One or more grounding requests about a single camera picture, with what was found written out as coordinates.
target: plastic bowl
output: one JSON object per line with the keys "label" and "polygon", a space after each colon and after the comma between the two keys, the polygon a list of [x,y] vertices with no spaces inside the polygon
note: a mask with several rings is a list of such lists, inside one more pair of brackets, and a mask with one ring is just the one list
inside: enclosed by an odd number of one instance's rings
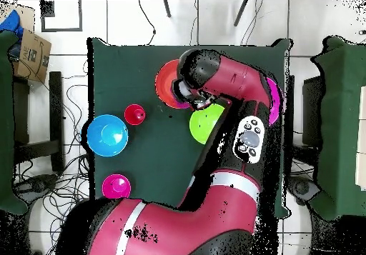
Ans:
{"label": "plastic bowl", "polygon": [[89,148],[100,156],[115,156],[127,145],[129,134],[126,124],[116,116],[96,117],[86,133]]}
{"label": "plastic bowl", "polygon": [[124,119],[130,125],[140,125],[145,119],[145,110],[138,104],[129,105],[126,110],[124,110]]}
{"label": "plastic bowl", "polygon": [[223,106],[211,104],[203,110],[193,112],[189,120],[189,130],[196,141],[204,145],[206,144],[214,125],[223,111]]}
{"label": "plastic bowl", "polygon": [[131,193],[131,184],[127,177],[121,174],[112,174],[103,181],[102,193],[108,199],[129,197],[129,194]]}

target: small red cup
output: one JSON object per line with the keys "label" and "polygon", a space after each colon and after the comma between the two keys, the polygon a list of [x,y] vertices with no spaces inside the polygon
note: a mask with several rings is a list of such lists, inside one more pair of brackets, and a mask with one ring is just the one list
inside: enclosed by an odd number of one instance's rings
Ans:
{"label": "small red cup", "polygon": [[129,105],[124,110],[124,118],[130,125],[140,125],[145,119],[145,110],[138,104]]}

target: button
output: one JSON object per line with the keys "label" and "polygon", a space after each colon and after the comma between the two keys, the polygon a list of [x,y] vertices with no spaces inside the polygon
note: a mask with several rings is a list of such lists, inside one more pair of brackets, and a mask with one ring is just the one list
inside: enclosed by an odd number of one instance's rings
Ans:
{"label": "button", "polygon": [[246,147],[246,146],[241,145],[241,146],[239,146],[239,150],[240,150],[241,152],[245,152],[245,151],[247,150],[247,147]]}
{"label": "button", "polygon": [[249,149],[249,154],[251,155],[251,156],[256,156],[257,154],[255,153],[255,150],[253,149],[253,148],[250,148]]}
{"label": "button", "polygon": [[259,136],[253,131],[246,131],[241,136],[239,136],[239,138],[244,145],[252,148],[259,146]]}

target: white tile floor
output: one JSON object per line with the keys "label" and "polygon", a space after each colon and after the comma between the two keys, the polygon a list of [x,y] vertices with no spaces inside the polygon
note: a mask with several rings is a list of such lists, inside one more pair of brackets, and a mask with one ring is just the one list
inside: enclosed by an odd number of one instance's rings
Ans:
{"label": "white tile floor", "polygon": [[[304,79],[319,75],[317,67],[310,61],[322,50],[322,40],[329,35],[340,35],[347,40],[360,42],[359,30],[366,29],[365,6],[357,8],[360,0],[263,0],[252,35],[243,38],[254,17],[255,0],[249,0],[238,27],[233,23],[242,0],[199,0],[199,43],[200,44],[243,44],[266,46],[279,38],[290,37],[294,46],[290,52],[290,74],[295,75],[294,129],[302,131],[302,83]],[[63,77],[84,75],[87,37],[99,37],[113,45],[139,45],[149,42],[152,27],[145,19],[137,0],[82,0],[82,31],[41,32],[39,1],[18,1],[18,4],[35,9],[35,33],[52,43],[49,71],[61,71]],[[162,0],[142,0],[149,20],[157,30],[154,45],[189,45],[192,23],[196,17],[194,0],[169,0],[171,18],[167,18]],[[46,28],[78,27],[76,0],[55,0],[54,18],[45,18]],[[192,32],[192,44],[196,44],[197,22]],[[86,77],[64,79],[64,103],[77,118],[79,111],[67,99],[66,90],[71,85],[87,85]],[[75,86],[69,91],[71,99],[80,106],[81,129],[87,119],[88,103],[86,87]],[[31,83],[29,99],[30,141],[49,139],[49,94],[39,83]],[[65,145],[74,135],[72,122],[65,114]],[[301,143],[301,136],[294,135]],[[70,160],[84,151],[73,146],[66,159]],[[76,173],[75,166],[67,174]],[[51,173],[49,158],[34,160],[29,175]],[[298,206],[287,194],[287,207],[291,216],[279,222],[279,255],[307,255],[310,250],[311,222],[307,208]],[[34,249],[44,253],[52,245],[49,227],[54,216],[47,213],[41,200],[32,209],[30,239]]]}

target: dark green tabletop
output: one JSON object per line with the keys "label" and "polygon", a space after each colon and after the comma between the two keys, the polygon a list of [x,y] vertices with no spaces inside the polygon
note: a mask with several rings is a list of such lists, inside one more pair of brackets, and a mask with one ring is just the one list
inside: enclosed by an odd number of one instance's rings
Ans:
{"label": "dark green tabletop", "polygon": [[[277,45],[266,47],[200,48],[215,49],[233,59],[263,69],[277,81],[284,93],[284,55],[289,46],[289,40],[281,40]],[[171,206],[177,206],[181,201],[203,145],[195,141],[189,132],[192,111],[164,105],[155,93],[154,80],[165,63],[178,59],[190,48],[108,46],[93,39],[95,116],[113,114],[125,121],[124,110],[130,104],[140,104],[147,115],[139,126],[127,124],[129,140],[122,153],[107,158],[95,156],[97,198],[102,196],[103,180],[110,174],[120,173],[132,184],[132,198]],[[277,155],[281,158],[281,172],[283,154],[279,150]],[[287,210],[281,207],[281,188],[277,196],[276,215],[287,216]]]}
{"label": "dark green tabletop", "polygon": [[326,220],[366,216],[366,191],[355,183],[361,87],[366,86],[366,46],[333,36],[313,58],[325,81],[321,104],[323,145],[317,183],[322,191],[310,201]]}
{"label": "dark green tabletop", "polygon": [[12,190],[14,180],[13,69],[8,50],[18,41],[15,33],[0,31],[0,210],[24,214],[27,205]]}

